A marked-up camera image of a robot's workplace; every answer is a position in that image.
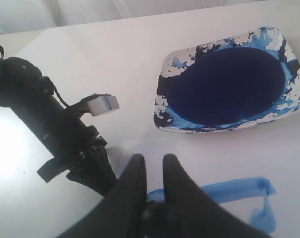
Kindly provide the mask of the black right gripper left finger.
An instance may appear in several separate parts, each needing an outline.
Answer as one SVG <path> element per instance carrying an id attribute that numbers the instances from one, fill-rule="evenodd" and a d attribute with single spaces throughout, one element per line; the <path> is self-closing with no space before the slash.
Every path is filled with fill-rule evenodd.
<path id="1" fill-rule="evenodd" d="M 147 202 L 145 160 L 134 154 L 118 182 L 84 218 L 59 238 L 143 238 L 141 216 Z"/>

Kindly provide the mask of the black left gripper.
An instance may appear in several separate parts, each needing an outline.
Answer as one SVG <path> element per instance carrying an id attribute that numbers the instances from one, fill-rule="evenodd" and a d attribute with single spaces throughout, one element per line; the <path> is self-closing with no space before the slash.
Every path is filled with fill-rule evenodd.
<path id="1" fill-rule="evenodd" d="M 118 179 L 110 165 L 104 146 L 106 141 L 99 136 L 94 126 L 86 126 L 81 117 L 90 113 L 87 106 L 74 104 L 62 109 L 43 123 L 46 130 L 41 142 L 53 158 L 44 163 L 38 175 L 46 182 L 69 169 L 66 177 L 105 196 Z"/>

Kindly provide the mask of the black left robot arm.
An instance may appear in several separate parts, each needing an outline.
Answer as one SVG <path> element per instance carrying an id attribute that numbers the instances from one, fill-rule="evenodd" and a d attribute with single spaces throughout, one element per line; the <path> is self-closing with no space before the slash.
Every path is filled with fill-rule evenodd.
<path id="1" fill-rule="evenodd" d="M 52 154 L 37 171 L 50 182 L 62 172 L 70 181 L 100 195 L 117 182 L 105 150 L 106 141 L 93 126 L 86 126 L 85 113 L 102 115 L 119 108 L 115 96 L 93 94 L 67 106 L 51 80 L 30 62 L 0 58 L 0 106 L 14 113 Z"/>

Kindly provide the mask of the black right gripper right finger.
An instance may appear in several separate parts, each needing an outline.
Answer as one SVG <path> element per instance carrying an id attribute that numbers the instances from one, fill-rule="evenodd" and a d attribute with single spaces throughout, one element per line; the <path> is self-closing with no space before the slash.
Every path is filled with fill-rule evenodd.
<path id="1" fill-rule="evenodd" d="M 163 157 L 165 202 L 175 208 L 182 238 L 268 238 L 207 196 L 174 154 Z"/>

